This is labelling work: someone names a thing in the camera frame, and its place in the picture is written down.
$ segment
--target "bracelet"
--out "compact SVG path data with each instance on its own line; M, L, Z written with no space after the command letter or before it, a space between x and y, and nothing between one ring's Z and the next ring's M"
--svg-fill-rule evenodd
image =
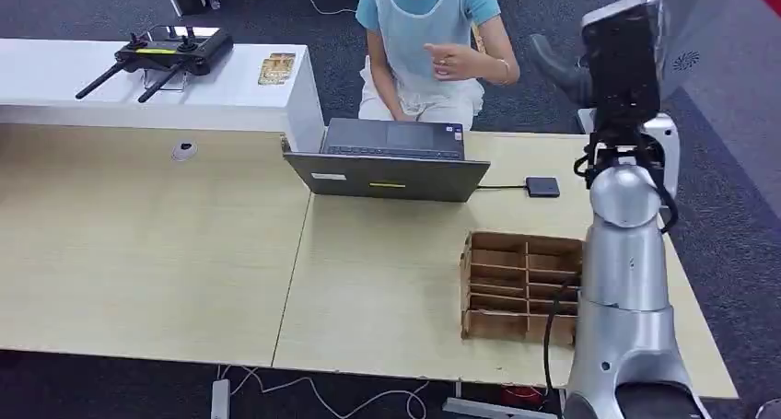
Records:
M497 58L496 60L502 62L505 64L506 74L505 74L505 81L502 81L501 83L497 83L499 86L507 86L510 84L510 63L506 62L502 58Z

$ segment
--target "laptop lid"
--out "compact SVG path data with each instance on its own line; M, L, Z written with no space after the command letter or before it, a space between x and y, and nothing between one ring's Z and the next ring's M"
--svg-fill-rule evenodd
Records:
M299 152L284 157L317 194L455 203L469 199L490 166L487 161Z

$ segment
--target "wooden table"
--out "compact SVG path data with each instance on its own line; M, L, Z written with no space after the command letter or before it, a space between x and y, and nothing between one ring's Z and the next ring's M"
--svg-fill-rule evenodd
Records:
M0 131L0 348L543 384L539 344L460 338L458 260L476 228L584 237L585 137L468 134L484 184L555 176L562 196L443 204L310 198L278 134ZM172 161L183 139L198 152ZM694 388L736 397L667 247ZM551 357L564 384L572 351Z
M309 205L274 367L407 378L544 385L542 347L460 337L458 262L472 229L582 239L589 193L572 173L585 136L470 133L488 159L483 184L558 178L561 197L478 191L466 204L314 196ZM736 397L681 263L666 239L678 339L700 395ZM572 350L555 347L555 385Z
M172 161L182 139L198 152ZM0 142L0 348L271 365L309 201L278 134Z

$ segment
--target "white desk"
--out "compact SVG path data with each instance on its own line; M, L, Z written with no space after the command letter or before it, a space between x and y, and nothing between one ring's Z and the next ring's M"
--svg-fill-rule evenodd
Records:
M293 150L319 150L324 126L306 46L236 44L211 74L190 77L184 92L159 91L145 104L137 101L142 71L120 72L76 100L123 45L0 40L0 122L283 132ZM272 52L295 53L293 72L282 86L260 86L262 61Z

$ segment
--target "cardboard compartment box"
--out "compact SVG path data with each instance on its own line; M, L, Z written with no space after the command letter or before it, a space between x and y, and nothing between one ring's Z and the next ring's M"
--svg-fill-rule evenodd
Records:
M583 243L472 232L461 255L461 337L542 341L562 284L551 343L572 345Z

